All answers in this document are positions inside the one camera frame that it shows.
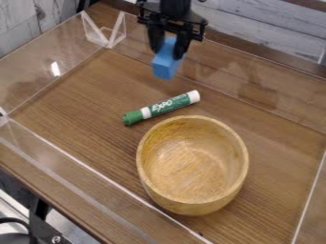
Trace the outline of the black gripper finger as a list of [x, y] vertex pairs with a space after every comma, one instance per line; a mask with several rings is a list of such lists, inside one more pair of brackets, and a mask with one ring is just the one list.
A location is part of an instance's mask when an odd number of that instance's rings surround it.
[[154, 52], [159, 52], [164, 43], [166, 33], [162, 25], [148, 23], [148, 39], [150, 48]]
[[176, 42], [174, 46], [175, 60], [179, 60], [183, 57], [183, 54], [187, 53], [191, 40], [192, 40], [192, 30], [191, 29], [180, 30], [176, 34]]

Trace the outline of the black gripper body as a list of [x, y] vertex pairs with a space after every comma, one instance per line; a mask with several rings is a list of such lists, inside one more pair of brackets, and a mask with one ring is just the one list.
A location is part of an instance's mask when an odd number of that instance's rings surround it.
[[166, 32], [178, 34], [180, 30], [192, 30], [192, 40], [204, 39], [207, 20], [191, 10], [192, 0], [136, 0], [138, 21], [148, 28], [148, 23], [162, 25]]

